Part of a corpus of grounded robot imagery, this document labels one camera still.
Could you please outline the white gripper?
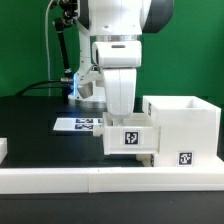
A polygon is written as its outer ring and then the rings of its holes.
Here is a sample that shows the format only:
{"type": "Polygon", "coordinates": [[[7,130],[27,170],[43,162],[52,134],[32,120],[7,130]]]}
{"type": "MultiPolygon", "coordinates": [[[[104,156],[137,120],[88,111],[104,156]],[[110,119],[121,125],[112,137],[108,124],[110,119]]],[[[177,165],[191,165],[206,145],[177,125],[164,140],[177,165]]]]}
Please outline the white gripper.
{"type": "Polygon", "coordinates": [[[103,75],[107,111],[111,116],[130,116],[134,108],[136,69],[141,66],[140,41],[92,44],[92,59],[103,75]]]}

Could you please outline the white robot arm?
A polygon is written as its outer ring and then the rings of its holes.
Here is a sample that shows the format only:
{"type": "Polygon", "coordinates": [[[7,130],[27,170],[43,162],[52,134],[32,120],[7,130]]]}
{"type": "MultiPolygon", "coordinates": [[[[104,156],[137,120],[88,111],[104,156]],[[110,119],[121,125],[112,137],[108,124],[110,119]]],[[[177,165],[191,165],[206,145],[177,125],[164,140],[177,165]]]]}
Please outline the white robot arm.
{"type": "Polygon", "coordinates": [[[144,33],[157,33],[170,21],[174,0],[53,0],[63,10],[54,20],[64,74],[76,78],[84,103],[103,102],[113,119],[131,116],[144,33]],[[76,25],[80,65],[70,68],[63,31],[76,25]]]}

